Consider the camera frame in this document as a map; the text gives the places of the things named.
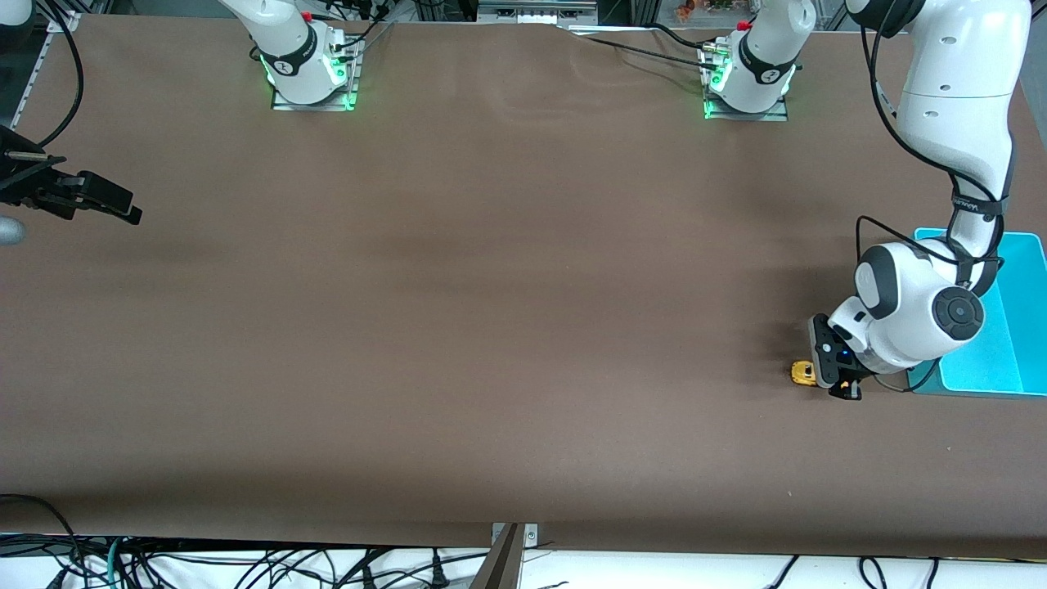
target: yellow object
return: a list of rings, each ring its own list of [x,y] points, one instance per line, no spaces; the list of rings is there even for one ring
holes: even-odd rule
[[[815,365],[809,361],[801,360],[794,362],[792,377],[793,382],[797,385],[803,385],[804,387],[818,386],[818,381],[815,380]]]

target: brown table surface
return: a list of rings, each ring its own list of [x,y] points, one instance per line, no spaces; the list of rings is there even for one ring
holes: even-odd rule
[[[692,69],[551,26],[397,25],[342,114],[270,111],[233,20],[75,35],[84,104],[51,151],[144,217],[4,211],[30,233],[0,250],[0,456],[77,530],[1047,551],[1047,404],[785,375],[852,289],[859,213],[950,213],[853,35],[811,37],[786,123],[705,120]],[[885,43],[886,87],[910,51]],[[57,40],[19,131],[73,87]],[[1044,149],[1021,94],[1011,114],[1008,228],[1038,230]]]

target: blue plastic bin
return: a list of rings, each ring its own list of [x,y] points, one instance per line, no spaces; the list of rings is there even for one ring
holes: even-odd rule
[[[920,227],[916,239],[944,229]],[[985,324],[962,348],[941,359],[937,375],[916,390],[925,394],[1047,397],[1047,256],[1040,236],[1007,231],[999,254],[1005,263],[982,297]],[[910,386],[931,363],[909,372]]]

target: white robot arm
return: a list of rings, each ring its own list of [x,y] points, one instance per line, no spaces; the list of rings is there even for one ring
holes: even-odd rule
[[[710,89],[735,110],[765,112],[788,90],[816,17],[810,0],[767,0],[751,28],[717,40],[728,45],[731,60]]]
[[[306,22],[291,0],[219,0],[244,23],[261,51],[269,82],[288,100],[324,100],[347,83],[334,67],[344,33],[322,22]]]
[[[1013,167],[1010,96],[1028,39],[1027,0],[847,0],[852,18],[891,37],[913,23],[914,55],[896,132],[949,171],[954,212],[943,237],[869,247],[855,296],[809,330],[817,382],[861,399],[864,377],[933,361],[978,335]]]

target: white floor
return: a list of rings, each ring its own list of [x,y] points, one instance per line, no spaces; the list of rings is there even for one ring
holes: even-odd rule
[[[441,550],[444,558],[470,554],[483,549]],[[428,548],[398,549],[376,561],[374,574],[392,569],[413,569],[430,563]],[[361,550],[331,552],[337,573],[343,574],[363,556]],[[205,559],[242,559],[254,561],[262,552],[208,552],[197,553]],[[466,580],[480,568],[482,559],[445,565],[449,580]],[[640,552],[581,552],[529,550],[520,579],[520,589],[549,589],[563,582],[564,589],[764,589],[778,576],[787,557],[672,554]],[[181,563],[171,560],[155,561],[157,569],[176,589],[231,589],[247,571],[246,566],[211,566]],[[923,589],[927,585],[931,562],[926,560],[881,559],[890,589]],[[864,589],[857,573],[857,559],[842,557],[802,557],[793,567],[782,589]],[[99,572],[106,564],[92,562]],[[330,565],[322,558],[315,558],[302,568],[313,570],[331,579]],[[44,589],[54,577],[59,565],[48,557],[0,559],[0,580],[4,589]],[[878,585],[872,567],[868,573]],[[257,588],[268,586],[268,575],[262,575]],[[420,573],[429,579],[428,571]],[[378,579],[378,587],[395,579]],[[421,587],[417,581],[407,580],[397,588]],[[466,582],[455,587],[467,586]],[[83,582],[72,576],[66,588],[83,587]],[[281,581],[279,589],[314,589],[317,582],[304,575]],[[350,586],[359,589],[359,584]],[[1001,562],[942,561],[934,581],[936,589],[1043,589],[1047,588],[1047,565]]]

